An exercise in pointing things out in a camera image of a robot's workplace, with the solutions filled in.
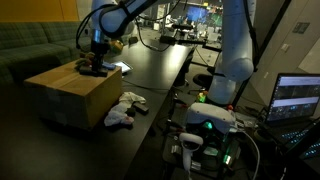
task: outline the cardboard box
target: cardboard box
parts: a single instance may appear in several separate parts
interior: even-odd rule
[[[24,81],[40,118],[91,130],[122,94],[120,67],[107,77],[80,75],[71,62]]]

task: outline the computer monitor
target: computer monitor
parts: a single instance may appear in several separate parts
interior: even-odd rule
[[[266,122],[314,114],[320,99],[320,74],[279,73]]]
[[[206,16],[208,15],[208,10],[197,7],[197,6],[189,6],[188,12],[187,12],[187,18],[188,21],[194,21],[194,22],[205,22]]]

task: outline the black table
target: black table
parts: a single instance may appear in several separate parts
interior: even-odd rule
[[[0,87],[0,179],[123,179],[189,50],[175,45],[159,53],[137,43],[107,59],[133,67],[126,81],[162,89],[123,83],[123,91],[143,96],[149,107],[149,114],[137,113],[128,128],[109,129],[103,121],[91,132],[56,128],[38,119],[24,88]]]

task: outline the crumpled white cloth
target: crumpled white cloth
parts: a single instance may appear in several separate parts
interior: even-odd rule
[[[112,126],[114,124],[130,125],[134,119],[128,116],[125,112],[131,107],[133,102],[145,103],[146,100],[132,92],[124,92],[119,98],[119,104],[110,109],[107,117],[104,119],[105,126]]]
[[[127,108],[130,108],[133,102],[140,102],[142,104],[146,103],[146,99],[142,96],[138,96],[132,92],[124,92],[120,98],[120,103],[124,103]]]

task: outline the cushion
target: cushion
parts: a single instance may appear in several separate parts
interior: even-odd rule
[[[76,40],[75,39],[57,41],[57,42],[53,42],[53,44],[67,47],[70,51],[71,59],[76,60],[80,57],[79,56],[80,50],[76,48]],[[89,37],[80,38],[79,44],[85,52],[90,51],[91,39]]]
[[[70,62],[70,51],[68,48],[55,44],[40,44],[0,51],[1,57],[13,62],[25,61],[31,58],[53,54],[62,64]]]
[[[49,42],[57,42],[75,39],[80,22],[43,22],[41,25],[44,28]]]
[[[48,43],[47,36],[40,23],[15,23],[26,46]]]
[[[26,46],[16,23],[0,23],[0,50]]]
[[[0,57],[0,86],[13,83],[13,78],[8,69],[10,63],[10,60]]]

